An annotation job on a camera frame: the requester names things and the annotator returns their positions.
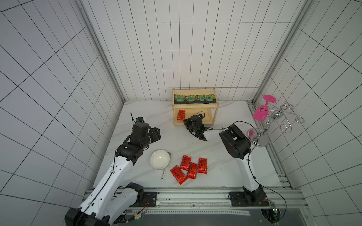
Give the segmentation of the wooden two-tier shelf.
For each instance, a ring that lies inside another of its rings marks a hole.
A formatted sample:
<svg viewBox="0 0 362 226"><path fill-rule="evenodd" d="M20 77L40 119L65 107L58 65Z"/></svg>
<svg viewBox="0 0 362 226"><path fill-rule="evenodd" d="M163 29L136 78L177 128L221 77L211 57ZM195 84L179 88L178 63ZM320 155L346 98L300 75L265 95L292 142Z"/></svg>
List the wooden two-tier shelf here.
<svg viewBox="0 0 362 226"><path fill-rule="evenodd" d="M205 94L214 94L216 97L216 103L214 104L174 104L174 94L183 94L183 95L205 95ZM173 90L173 124L175 126L183 125L183 121L177 120L178 111L180 109L186 111L185 119L190 118L193 115L201 114L204 116L203 123L206 125L213 125L216 121L216 115L219 108L218 98L216 95L215 88L212 89L174 89Z"/></svg>

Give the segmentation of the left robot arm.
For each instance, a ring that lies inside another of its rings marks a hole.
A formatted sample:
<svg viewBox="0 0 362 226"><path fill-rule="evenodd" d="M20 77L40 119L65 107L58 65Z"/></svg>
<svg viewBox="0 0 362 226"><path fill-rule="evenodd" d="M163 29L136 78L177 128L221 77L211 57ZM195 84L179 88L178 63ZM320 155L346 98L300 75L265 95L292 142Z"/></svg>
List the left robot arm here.
<svg viewBox="0 0 362 226"><path fill-rule="evenodd" d="M65 215L67 226L111 226L131 206L147 205L143 186L129 183L115 196L126 173L136 164L150 144L161 139L160 129L137 118L131 134L116 149L113 162L88 198Z"/></svg>

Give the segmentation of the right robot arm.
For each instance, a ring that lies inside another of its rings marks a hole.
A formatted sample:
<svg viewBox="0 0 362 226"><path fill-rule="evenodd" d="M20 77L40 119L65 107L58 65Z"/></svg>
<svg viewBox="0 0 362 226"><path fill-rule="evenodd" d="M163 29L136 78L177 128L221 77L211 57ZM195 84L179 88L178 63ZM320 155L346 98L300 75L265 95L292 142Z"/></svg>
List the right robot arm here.
<svg viewBox="0 0 362 226"><path fill-rule="evenodd" d="M253 174L253 165L250 160L250 154L255 146L252 145L249 138L232 124L227 128L214 129L204 126L202 114L193 115L183 121L186 129L191 135L202 141L217 140L221 141L226 148L227 153L238 164L243 182L244 197L250 201L256 201L264 192Z"/></svg>

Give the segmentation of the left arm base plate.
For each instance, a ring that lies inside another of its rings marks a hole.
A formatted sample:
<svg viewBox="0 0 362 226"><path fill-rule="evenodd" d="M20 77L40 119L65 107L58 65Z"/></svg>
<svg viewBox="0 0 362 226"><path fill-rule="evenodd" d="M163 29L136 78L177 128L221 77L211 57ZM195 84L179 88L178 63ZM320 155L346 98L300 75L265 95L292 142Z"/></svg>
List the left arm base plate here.
<svg viewBox="0 0 362 226"><path fill-rule="evenodd" d="M131 207L156 207L157 192L140 192Z"/></svg>

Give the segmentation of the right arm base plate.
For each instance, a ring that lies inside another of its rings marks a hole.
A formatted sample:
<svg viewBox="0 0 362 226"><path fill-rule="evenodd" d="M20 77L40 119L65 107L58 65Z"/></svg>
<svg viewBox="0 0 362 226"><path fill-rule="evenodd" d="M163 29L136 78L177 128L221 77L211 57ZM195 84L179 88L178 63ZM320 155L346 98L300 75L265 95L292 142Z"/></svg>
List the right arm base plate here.
<svg viewBox="0 0 362 226"><path fill-rule="evenodd" d="M229 192L228 199L232 207L269 207L268 201L255 199L252 195L245 192Z"/></svg>

